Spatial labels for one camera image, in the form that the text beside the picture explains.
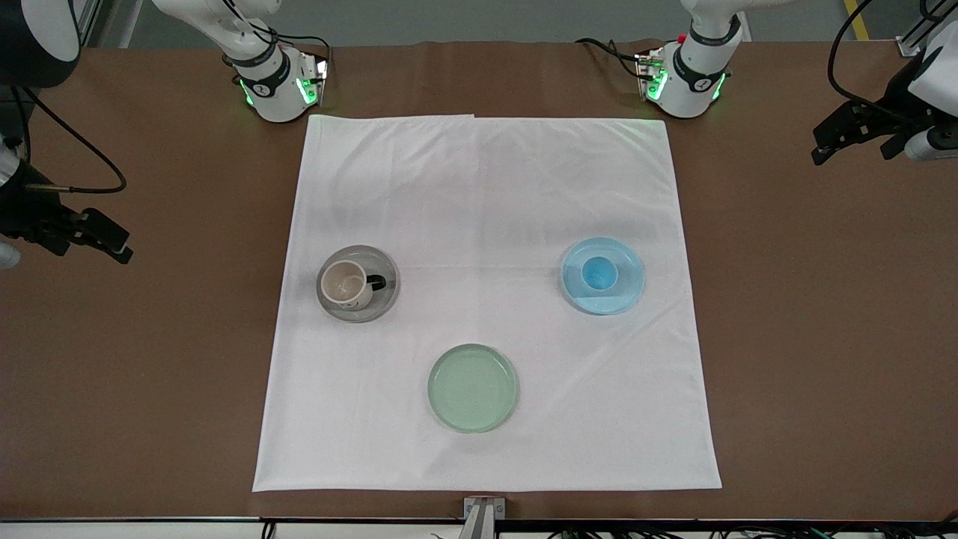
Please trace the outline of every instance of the green led indicator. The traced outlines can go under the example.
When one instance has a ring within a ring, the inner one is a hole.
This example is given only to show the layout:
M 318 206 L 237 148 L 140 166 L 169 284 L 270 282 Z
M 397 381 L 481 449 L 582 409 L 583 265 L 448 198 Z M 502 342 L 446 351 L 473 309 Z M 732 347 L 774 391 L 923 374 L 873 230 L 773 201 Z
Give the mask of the green led indicator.
M 669 73 L 666 70 L 662 70 L 661 75 L 656 77 L 652 84 L 649 86 L 649 99 L 653 101 L 658 101 L 660 95 L 662 95 L 662 88 L 665 87 L 666 81 L 669 79 Z
M 300 93 L 303 94 L 303 101 L 305 101 L 307 105 L 312 105 L 316 103 L 316 92 L 312 90 L 310 90 L 309 92 L 306 91 L 307 87 L 310 86 L 308 81 L 303 82 L 297 79 L 296 86 L 299 87 Z
M 721 84 L 722 84 L 723 82 L 725 82 L 725 74 L 724 74 L 724 73 L 721 74 L 721 79 L 719 79 L 719 80 L 718 80 L 718 84 L 716 84 L 716 93 L 712 94 L 712 100 L 713 100 L 713 101 L 719 98 L 719 92 L 721 91 Z
M 242 93 L 246 94 L 246 102 L 250 106 L 253 106 L 253 98 L 249 96 L 249 90 L 246 89 L 246 84 L 242 81 L 242 79 L 239 80 L 239 87 L 242 88 Z

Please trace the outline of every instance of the yellow tape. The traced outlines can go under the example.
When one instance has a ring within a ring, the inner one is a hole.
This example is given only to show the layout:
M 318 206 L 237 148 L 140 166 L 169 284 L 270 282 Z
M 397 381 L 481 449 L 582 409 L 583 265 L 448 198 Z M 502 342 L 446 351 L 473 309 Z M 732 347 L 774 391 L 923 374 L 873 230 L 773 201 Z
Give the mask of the yellow tape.
M 858 4 L 855 0 L 845 0 L 845 9 L 848 10 L 848 15 L 851 16 L 852 13 L 858 9 Z M 852 30 L 855 32 L 855 39 L 868 41 L 868 30 L 865 29 L 865 21 L 862 20 L 861 15 L 855 17 L 855 20 L 852 21 Z

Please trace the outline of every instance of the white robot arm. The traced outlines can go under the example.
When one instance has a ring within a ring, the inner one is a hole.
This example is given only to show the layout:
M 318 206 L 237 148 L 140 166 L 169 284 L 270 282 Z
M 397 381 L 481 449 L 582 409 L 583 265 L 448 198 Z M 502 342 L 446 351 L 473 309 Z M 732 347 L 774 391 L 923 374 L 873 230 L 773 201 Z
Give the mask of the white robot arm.
M 327 62 L 282 44 L 259 18 L 282 0 L 153 0 L 159 10 L 193 26 L 226 54 L 246 101 L 268 122 L 288 122 L 318 103 Z
M 741 43 L 738 12 L 780 6 L 793 0 L 681 0 L 692 15 L 682 42 L 650 52 L 640 73 L 643 97 L 678 118 L 694 118 L 719 97 L 728 60 Z

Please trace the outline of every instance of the gray plate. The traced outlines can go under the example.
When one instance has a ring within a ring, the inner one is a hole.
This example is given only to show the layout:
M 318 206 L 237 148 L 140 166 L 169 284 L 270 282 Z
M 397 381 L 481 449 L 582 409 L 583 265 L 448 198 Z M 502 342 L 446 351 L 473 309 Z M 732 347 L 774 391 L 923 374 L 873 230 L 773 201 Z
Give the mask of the gray plate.
M 338 305 L 326 299 L 320 289 L 319 277 L 323 274 L 323 271 L 340 260 L 352 260 L 362 266 L 367 274 L 382 275 L 386 279 L 386 287 L 375 291 L 369 305 L 358 311 L 340 309 Z M 388 254 L 375 247 L 348 246 L 341 248 L 327 259 L 326 264 L 323 264 L 319 273 L 316 274 L 316 297 L 319 298 L 319 304 L 323 306 L 324 311 L 344 322 L 375 320 L 389 311 L 389 308 L 396 302 L 398 295 L 399 272 L 396 269 L 396 263 L 393 262 L 392 258 L 389 258 Z

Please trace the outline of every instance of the mug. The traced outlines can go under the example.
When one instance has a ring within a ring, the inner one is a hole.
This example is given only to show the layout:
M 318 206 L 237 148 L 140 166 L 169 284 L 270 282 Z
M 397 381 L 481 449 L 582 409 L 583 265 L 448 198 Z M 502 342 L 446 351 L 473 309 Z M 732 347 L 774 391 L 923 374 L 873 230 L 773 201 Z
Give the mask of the mug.
M 323 296 L 340 309 L 358 311 L 373 299 L 373 292 L 386 288 L 382 275 L 367 275 L 366 270 L 352 260 L 333 263 L 319 278 Z

